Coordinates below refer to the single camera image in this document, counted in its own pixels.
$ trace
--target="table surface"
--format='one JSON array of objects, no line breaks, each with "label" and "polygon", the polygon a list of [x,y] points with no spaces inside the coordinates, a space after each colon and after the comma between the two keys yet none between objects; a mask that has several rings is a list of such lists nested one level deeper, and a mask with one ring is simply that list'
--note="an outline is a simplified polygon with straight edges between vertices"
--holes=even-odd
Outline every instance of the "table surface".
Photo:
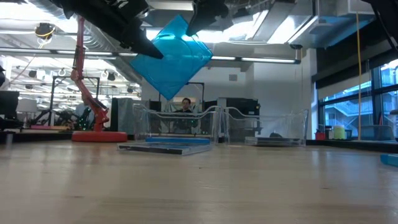
[{"label": "table surface", "polygon": [[398,168],[332,147],[181,157],[70,141],[0,146],[0,223],[398,223]]}]

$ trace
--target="ceiling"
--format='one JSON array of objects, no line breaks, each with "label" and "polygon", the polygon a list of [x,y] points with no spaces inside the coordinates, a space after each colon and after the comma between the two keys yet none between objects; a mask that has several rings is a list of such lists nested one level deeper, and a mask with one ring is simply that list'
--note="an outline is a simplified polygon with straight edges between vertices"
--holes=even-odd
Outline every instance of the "ceiling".
[{"label": "ceiling", "polygon": [[[193,16],[192,1],[147,0],[151,11],[143,19],[148,38],[154,38],[176,15],[187,21]],[[75,49],[77,23],[74,18],[67,20],[62,10],[48,0],[28,0],[28,4],[4,3],[0,1],[0,47],[37,49],[43,40],[38,40],[34,29],[40,22],[55,24],[57,29],[44,49]],[[198,38],[211,49],[215,56],[284,58],[295,59],[297,53],[289,44],[301,44],[305,48],[328,47],[338,43],[356,30],[355,13],[359,11],[360,26],[373,20],[369,5],[350,0],[226,0],[230,15],[219,19],[208,29],[198,33]],[[246,7],[248,16],[234,19],[239,8]],[[87,51],[125,52],[117,41],[86,23],[85,46]],[[27,92],[25,83],[34,84],[34,90],[41,93],[51,91],[52,76],[72,70],[73,55],[36,55],[34,52],[3,54],[12,68],[11,79],[18,79],[13,89]],[[142,77],[132,71],[129,61],[132,57],[88,57],[85,61],[85,75],[100,79],[100,94],[128,95],[139,98]],[[211,61],[207,67],[238,67],[245,72],[251,63],[235,61]],[[44,76],[29,77],[31,70],[40,70]],[[115,81],[106,78],[109,72],[116,74]],[[90,91],[95,85],[85,80]],[[68,89],[72,81],[65,79],[56,90],[78,93]],[[128,86],[134,86],[134,93],[127,93]]]}]

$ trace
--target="glass window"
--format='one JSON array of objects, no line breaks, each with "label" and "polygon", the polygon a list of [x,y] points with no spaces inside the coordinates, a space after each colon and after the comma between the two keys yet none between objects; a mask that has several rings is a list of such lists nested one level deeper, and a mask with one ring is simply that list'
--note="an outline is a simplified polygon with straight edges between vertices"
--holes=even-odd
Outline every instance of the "glass window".
[{"label": "glass window", "polygon": [[[352,130],[352,136],[358,137],[359,126],[358,99],[348,100],[325,106],[325,124],[327,126],[344,126]],[[364,97],[361,101],[362,126],[373,125],[373,104],[371,97]]]},{"label": "glass window", "polygon": [[398,84],[398,59],[380,68],[382,87]]},{"label": "glass window", "polygon": [[[371,91],[372,88],[372,81],[368,81],[365,83],[362,83],[361,85],[361,93],[363,92],[367,92],[367,91]],[[334,100],[334,99],[338,99],[338,98],[342,98],[345,96],[351,96],[351,95],[355,95],[359,93],[359,85],[351,87],[347,90],[341,91],[339,93],[336,93],[334,95],[328,96],[326,98],[324,98],[324,101],[329,101],[329,100]]]},{"label": "glass window", "polygon": [[383,122],[392,127],[394,136],[398,138],[398,115],[391,115],[391,111],[398,110],[398,91],[383,94]]}]

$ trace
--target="transparent plastic enclosure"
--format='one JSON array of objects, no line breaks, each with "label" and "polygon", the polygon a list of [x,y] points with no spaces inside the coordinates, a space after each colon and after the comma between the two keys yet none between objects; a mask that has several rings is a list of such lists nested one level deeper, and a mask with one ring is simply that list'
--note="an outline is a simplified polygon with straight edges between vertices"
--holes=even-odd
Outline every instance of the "transparent plastic enclosure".
[{"label": "transparent plastic enclosure", "polygon": [[156,137],[205,138],[218,143],[221,108],[212,106],[202,113],[167,113],[133,105],[135,140]]},{"label": "transparent plastic enclosure", "polygon": [[283,116],[248,116],[236,108],[223,109],[226,144],[304,146],[308,110]]}]

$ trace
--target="exposed ductwork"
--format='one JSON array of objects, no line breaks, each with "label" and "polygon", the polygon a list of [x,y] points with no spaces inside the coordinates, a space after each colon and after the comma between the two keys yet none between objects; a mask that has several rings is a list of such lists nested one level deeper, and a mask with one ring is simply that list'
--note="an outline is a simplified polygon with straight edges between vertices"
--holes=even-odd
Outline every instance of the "exposed ductwork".
[{"label": "exposed ductwork", "polygon": [[[64,15],[63,9],[60,9],[48,0],[30,0],[30,2],[44,12],[55,16],[57,19],[67,19]],[[86,21],[85,28],[89,35],[85,37],[84,45],[88,47],[89,50],[106,52],[118,51],[118,45],[115,43],[116,41],[113,42],[109,36],[104,34],[96,26]],[[129,66],[126,59],[118,57],[116,60],[108,60],[108,62],[113,64],[119,70],[120,74],[122,74],[128,81],[141,84],[141,77],[138,77],[132,71],[132,68]]]}]

